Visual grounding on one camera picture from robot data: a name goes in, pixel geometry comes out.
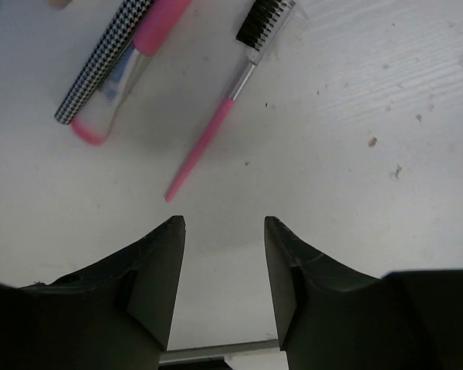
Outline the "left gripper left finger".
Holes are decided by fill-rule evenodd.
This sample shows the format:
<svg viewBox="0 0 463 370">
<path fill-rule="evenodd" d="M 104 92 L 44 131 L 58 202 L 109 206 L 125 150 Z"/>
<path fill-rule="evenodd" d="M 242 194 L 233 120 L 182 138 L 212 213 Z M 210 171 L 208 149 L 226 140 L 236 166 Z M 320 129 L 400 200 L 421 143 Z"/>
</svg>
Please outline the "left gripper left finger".
<svg viewBox="0 0 463 370">
<path fill-rule="evenodd" d="M 156 369 L 167 350 L 185 221 L 51 284 L 0 284 L 0 369 Z"/>
</svg>

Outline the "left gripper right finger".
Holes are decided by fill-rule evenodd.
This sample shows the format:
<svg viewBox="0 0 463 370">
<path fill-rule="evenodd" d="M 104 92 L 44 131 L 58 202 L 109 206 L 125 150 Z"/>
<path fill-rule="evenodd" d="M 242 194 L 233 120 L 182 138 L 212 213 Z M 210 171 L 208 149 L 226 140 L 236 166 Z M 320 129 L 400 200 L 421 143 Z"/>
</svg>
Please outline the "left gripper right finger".
<svg viewBox="0 0 463 370">
<path fill-rule="evenodd" d="M 463 369 L 463 270 L 375 278 L 264 223 L 279 348 L 291 369 Z"/>
</svg>

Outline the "pink eyebrow comb brush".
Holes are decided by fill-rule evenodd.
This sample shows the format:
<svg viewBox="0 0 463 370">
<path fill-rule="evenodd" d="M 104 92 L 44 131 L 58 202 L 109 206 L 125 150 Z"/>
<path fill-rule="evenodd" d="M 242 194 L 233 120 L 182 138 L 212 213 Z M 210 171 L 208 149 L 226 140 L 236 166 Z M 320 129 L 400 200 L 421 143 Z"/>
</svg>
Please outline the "pink eyebrow comb brush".
<svg viewBox="0 0 463 370">
<path fill-rule="evenodd" d="M 235 36 L 235 40 L 248 49 L 246 59 L 238 69 L 238 75 L 231 81 L 231 85 L 218 108 L 213 113 L 205 130 L 185 158 L 174 180 L 167 189 L 164 196 L 167 202 L 174 199 L 191 171 L 201 159 L 201 156 L 232 110 L 248 79 L 259 66 L 263 57 L 268 53 L 269 48 L 289 20 L 295 7 L 295 1 L 255 1 L 252 4 Z"/>
</svg>

